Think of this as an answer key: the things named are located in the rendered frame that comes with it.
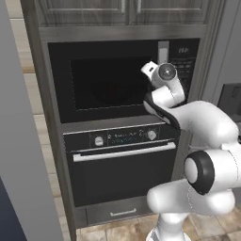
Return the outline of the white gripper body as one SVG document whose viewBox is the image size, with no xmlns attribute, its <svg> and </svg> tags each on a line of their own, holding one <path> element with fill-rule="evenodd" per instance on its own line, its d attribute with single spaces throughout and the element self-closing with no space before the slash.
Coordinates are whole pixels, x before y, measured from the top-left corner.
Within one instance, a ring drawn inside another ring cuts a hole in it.
<svg viewBox="0 0 241 241">
<path fill-rule="evenodd" d="M 157 81 L 157 69 L 158 65 L 150 61 L 141 68 L 141 72 L 144 73 L 152 83 L 154 83 Z"/>
</svg>

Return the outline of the grey wood cupboard door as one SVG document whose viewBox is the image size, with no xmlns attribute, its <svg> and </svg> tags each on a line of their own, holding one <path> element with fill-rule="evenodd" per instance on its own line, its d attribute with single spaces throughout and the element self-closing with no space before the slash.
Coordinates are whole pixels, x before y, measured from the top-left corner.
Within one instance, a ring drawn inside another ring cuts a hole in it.
<svg viewBox="0 0 241 241">
<path fill-rule="evenodd" d="M 126 25 L 121 0 L 35 0 L 41 26 Z"/>
<path fill-rule="evenodd" d="M 204 24 L 210 0 L 130 0 L 129 24 Z"/>
</svg>

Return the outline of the black oven door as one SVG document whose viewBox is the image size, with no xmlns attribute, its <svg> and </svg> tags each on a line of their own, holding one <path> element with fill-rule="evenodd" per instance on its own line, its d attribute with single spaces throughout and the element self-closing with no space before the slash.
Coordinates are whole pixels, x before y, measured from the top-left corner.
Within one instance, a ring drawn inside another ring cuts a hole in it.
<svg viewBox="0 0 241 241">
<path fill-rule="evenodd" d="M 171 180 L 175 155 L 168 150 L 73 162 L 68 153 L 74 206 L 145 196 L 150 188 Z"/>
</svg>

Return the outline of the grey fridge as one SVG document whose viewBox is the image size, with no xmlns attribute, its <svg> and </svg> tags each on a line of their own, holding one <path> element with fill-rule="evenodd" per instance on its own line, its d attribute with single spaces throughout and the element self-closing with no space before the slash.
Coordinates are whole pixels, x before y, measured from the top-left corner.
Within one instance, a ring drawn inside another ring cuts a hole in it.
<svg viewBox="0 0 241 241">
<path fill-rule="evenodd" d="M 213 123 L 206 142 L 215 168 L 213 186 L 205 198 L 211 207 L 228 212 L 233 190 L 241 189 L 241 0 L 225 0 L 202 99 Z"/>
</svg>

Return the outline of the black built-in oven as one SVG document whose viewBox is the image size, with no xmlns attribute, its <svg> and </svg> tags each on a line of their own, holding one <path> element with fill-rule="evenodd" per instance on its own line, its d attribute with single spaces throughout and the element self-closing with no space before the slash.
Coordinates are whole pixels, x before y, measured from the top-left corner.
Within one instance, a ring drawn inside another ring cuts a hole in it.
<svg viewBox="0 0 241 241">
<path fill-rule="evenodd" d="M 163 122 L 65 133 L 74 205 L 141 197 L 169 182 L 180 135 Z"/>
</svg>

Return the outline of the grey wood tall cabinet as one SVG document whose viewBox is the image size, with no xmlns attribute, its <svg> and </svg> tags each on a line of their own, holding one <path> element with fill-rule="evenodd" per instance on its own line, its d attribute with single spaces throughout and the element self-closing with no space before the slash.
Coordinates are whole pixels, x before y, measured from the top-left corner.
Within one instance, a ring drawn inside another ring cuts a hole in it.
<svg viewBox="0 0 241 241">
<path fill-rule="evenodd" d="M 20 0 L 46 125 L 71 232 L 88 225 L 87 207 L 75 207 L 63 135 L 160 121 L 143 104 L 151 89 L 141 72 L 158 63 L 158 42 L 169 43 L 169 60 L 188 101 L 201 97 L 224 0 L 210 0 L 204 24 L 41 26 L 35 0 Z M 183 174 L 190 136 L 181 132 L 171 180 Z"/>
</svg>

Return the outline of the grey tall panel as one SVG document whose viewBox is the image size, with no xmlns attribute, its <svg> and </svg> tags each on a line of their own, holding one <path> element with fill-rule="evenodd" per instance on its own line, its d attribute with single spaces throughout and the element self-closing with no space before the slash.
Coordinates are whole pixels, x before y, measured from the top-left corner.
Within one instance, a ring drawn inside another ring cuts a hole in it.
<svg viewBox="0 0 241 241">
<path fill-rule="evenodd" d="M 0 241 L 63 241 L 5 0 L 0 0 Z"/>
</svg>

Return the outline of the grey wood drawer front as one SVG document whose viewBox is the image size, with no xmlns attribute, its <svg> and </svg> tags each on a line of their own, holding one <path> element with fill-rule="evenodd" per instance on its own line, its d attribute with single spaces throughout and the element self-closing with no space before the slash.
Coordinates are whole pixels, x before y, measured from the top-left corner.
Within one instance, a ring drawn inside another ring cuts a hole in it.
<svg viewBox="0 0 241 241">
<path fill-rule="evenodd" d="M 110 216 L 110 212 L 118 213 L 122 211 L 132 210 L 133 208 L 137 209 L 137 211 L 133 214 L 120 217 Z M 151 215 L 153 213 L 147 204 L 147 199 L 145 196 L 99 203 L 87 207 L 86 210 L 88 225 L 102 224 L 106 222 L 123 220 L 133 217 L 142 217 Z"/>
</svg>

